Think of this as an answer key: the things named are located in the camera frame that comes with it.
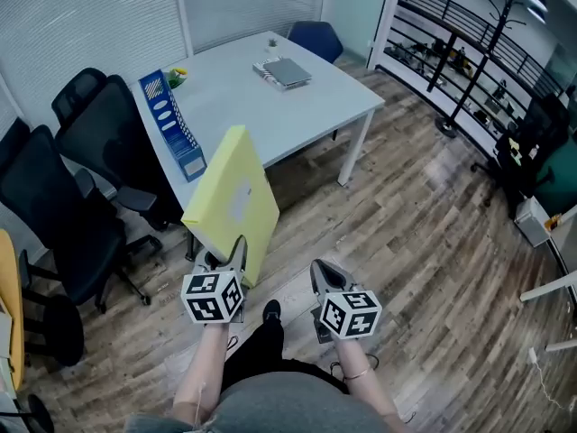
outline white table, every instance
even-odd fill
[[[293,59],[312,75],[310,83],[279,91],[252,70],[270,57],[270,38],[278,55]],[[264,32],[203,51],[175,66],[188,69],[188,80],[173,90],[188,128],[210,162],[226,131],[246,125],[264,167],[280,161],[318,138],[359,120],[338,181],[353,170],[381,97],[332,64],[273,32]],[[198,180],[187,182],[152,118],[138,82],[131,85],[144,126],[180,205],[187,206]]]

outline yellow board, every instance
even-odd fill
[[[16,252],[10,235],[0,229],[0,297],[12,316],[12,335],[10,338],[10,365],[13,368],[12,383],[18,391],[22,384],[24,371],[24,316],[22,291]]]
[[[236,239],[246,238],[248,256],[243,283],[254,287],[279,220],[279,208],[261,160],[243,125],[231,127],[221,141],[182,222],[221,262]]]

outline black pants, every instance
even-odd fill
[[[318,377],[344,394],[346,385],[313,364],[282,359],[285,332],[278,319],[268,319],[224,364],[222,391],[243,379],[270,372],[302,372]]]

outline black shoe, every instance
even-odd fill
[[[269,319],[280,320],[280,303],[275,299],[269,301],[262,311],[262,322],[266,322]]]

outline blue chair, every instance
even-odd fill
[[[343,54],[343,44],[329,23],[298,21],[290,29],[288,39],[331,64]]]

